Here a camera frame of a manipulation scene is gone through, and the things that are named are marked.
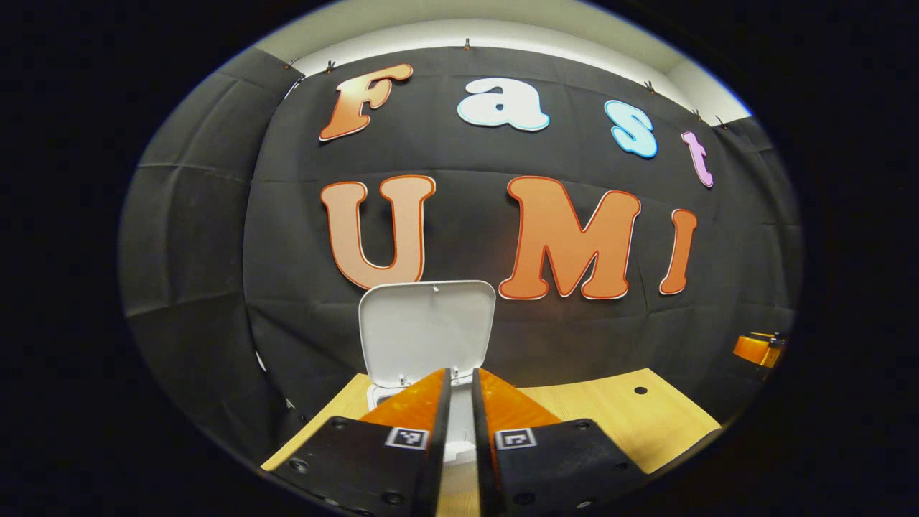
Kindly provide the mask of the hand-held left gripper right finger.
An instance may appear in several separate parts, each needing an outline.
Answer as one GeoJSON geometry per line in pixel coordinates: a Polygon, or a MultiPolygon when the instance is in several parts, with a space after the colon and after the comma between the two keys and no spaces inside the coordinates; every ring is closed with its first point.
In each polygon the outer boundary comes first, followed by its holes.
{"type": "Polygon", "coordinates": [[[597,422],[561,420],[482,368],[472,414],[482,517],[607,517],[648,481],[597,422]]]}

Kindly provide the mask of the wooden desktop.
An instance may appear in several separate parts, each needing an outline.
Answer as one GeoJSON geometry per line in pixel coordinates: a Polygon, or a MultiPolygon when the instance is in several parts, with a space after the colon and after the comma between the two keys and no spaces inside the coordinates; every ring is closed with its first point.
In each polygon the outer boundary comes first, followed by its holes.
{"type": "MultiPolygon", "coordinates": [[[[275,470],[331,416],[359,419],[368,412],[367,374],[352,380],[261,468],[275,470]]],[[[653,474],[721,429],[700,406],[652,370],[618,374],[566,385],[519,387],[561,420],[593,419],[644,473],[653,474]]],[[[436,517],[479,517],[476,467],[447,468],[436,517]]]]}

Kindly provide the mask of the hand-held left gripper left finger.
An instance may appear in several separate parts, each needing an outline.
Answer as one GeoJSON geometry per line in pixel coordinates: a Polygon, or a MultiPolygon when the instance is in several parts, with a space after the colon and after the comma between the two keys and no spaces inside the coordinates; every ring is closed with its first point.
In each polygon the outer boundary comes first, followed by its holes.
{"type": "Polygon", "coordinates": [[[325,419],[269,470],[337,517],[435,517],[450,406],[451,373],[436,370],[361,418],[325,419]]]}

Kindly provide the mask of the black backdrop cloth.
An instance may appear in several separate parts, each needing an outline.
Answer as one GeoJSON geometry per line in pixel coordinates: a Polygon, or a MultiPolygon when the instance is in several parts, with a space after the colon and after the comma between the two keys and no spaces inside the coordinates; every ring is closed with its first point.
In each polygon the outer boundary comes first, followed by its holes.
{"type": "Polygon", "coordinates": [[[394,260],[387,179],[420,174],[424,281],[512,274],[508,184],[560,182],[586,225],[608,191],[637,197],[617,299],[498,297],[485,367],[521,387],[649,368],[718,422],[765,370],[739,334],[790,332],[804,268],[796,194],[748,116],[709,126],[662,95],[561,57],[496,48],[388,53],[306,76],[250,49],[155,132],[119,229],[122,301],[151,376],[181,412],[261,462],[355,374],[363,289],[338,269],[324,187],[367,187],[362,246],[394,260]]]}

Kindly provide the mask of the white desktop garbage bin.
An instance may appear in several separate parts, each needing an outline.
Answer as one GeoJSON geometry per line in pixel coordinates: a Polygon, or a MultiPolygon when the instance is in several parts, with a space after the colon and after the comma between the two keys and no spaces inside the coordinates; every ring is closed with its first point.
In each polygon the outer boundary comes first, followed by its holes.
{"type": "Polygon", "coordinates": [[[449,370],[451,399],[444,462],[474,461],[472,374],[485,362],[495,289],[479,279],[382,284],[358,304],[370,410],[434,371],[449,370]]]}

